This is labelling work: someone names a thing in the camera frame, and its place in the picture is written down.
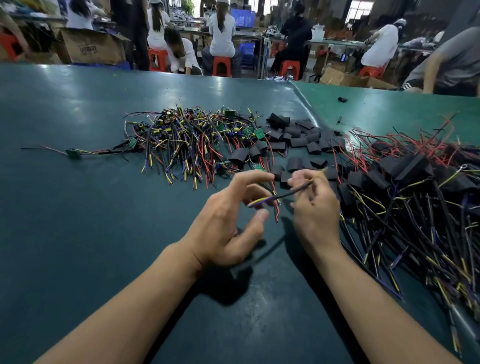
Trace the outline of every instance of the gray t-shirt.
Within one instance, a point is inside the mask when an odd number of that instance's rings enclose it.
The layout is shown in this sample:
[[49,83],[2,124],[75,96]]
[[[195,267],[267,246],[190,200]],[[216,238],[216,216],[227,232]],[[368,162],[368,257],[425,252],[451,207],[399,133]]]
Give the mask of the gray t-shirt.
[[[443,43],[433,54],[441,53],[444,59],[438,70],[435,85],[453,87],[457,84],[477,85],[480,79],[480,27],[474,26],[457,34]],[[405,82],[423,80],[426,62],[424,60]]]

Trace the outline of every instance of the person's right hand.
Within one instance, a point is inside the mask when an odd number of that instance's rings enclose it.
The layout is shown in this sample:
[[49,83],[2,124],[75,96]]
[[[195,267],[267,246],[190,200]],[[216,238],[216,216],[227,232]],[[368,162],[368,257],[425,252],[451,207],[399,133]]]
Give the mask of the person's right hand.
[[338,232],[340,203],[325,175],[317,170],[298,170],[293,172],[288,185],[299,187],[312,178],[312,185],[295,194],[293,224],[306,252],[317,262],[343,252],[343,248]]

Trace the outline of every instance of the fingernail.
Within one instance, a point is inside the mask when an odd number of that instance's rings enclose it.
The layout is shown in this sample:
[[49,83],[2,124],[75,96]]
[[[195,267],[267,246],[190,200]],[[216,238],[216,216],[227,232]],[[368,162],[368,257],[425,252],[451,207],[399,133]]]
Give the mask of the fingernail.
[[267,220],[267,217],[269,214],[270,213],[266,208],[262,208],[256,212],[256,216],[261,222],[264,222],[265,220]]

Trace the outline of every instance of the hand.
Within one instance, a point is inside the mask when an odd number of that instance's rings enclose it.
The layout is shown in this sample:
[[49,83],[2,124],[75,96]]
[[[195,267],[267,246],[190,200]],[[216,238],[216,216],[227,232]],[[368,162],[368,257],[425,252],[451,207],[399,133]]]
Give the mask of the hand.
[[237,231],[240,203],[248,204],[271,194],[255,184],[271,182],[274,175],[261,170],[237,173],[230,185],[211,195],[179,245],[192,253],[199,269],[210,263],[230,266],[243,262],[261,239],[268,210],[259,206],[242,234]]
[[315,178],[306,190],[295,194],[293,225],[305,248],[314,262],[330,253],[343,252],[338,233],[340,203],[330,188],[323,173],[316,170],[293,172],[288,185],[299,187]]

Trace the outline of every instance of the workbench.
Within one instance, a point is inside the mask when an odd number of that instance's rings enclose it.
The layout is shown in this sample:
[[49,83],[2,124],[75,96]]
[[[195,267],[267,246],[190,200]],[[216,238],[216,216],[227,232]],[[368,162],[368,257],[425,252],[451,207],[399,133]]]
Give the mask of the workbench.
[[[339,103],[339,96],[348,102]],[[439,114],[459,111],[455,134],[471,142],[480,135],[480,101],[471,98],[0,64],[2,364],[31,363],[63,338],[180,239],[215,192],[203,184],[193,191],[189,182],[168,186],[156,173],[141,174],[142,155],[129,154],[130,162],[116,155],[71,160],[20,148],[110,147],[123,138],[125,112],[160,111],[180,104],[207,110],[241,107],[244,112],[249,107],[265,116],[275,112],[318,124],[324,120],[333,127],[341,115],[344,130],[358,126],[371,133],[389,132],[394,125],[414,134],[421,126],[438,127],[443,120]],[[280,156],[275,159],[286,163]],[[218,181],[219,188],[228,184]],[[251,214],[240,209],[239,227]],[[268,219],[264,240],[253,255],[256,264],[251,269],[235,274],[227,268],[208,271],[175,312],[147,361],[366,361],[295,237],[287,206],[281,207],[278,225]],[[435,296],[402,269],[397,277],[405,296],[402,307],[452,350],[447,319]],[[463,337],[462,343],[465,363],[478,363],[478,347]]]
[[[190,34],[194,36],[202,37],[206,39],[204,46],[208,44],[208,37],[211,36],[209,32],[202,32],[198,27],[187,27],[177,28],[181,34]],[[258,61],[257,61],[257,78],[263,79],[266,76],[266,62],[268,59],[268,48],[269,48],[269,39],[262,36],[261,33],[249,32],[246,30],[236,30],[233,39],[246,40],[249,42],[255,42],[259,44],[258,49]]]

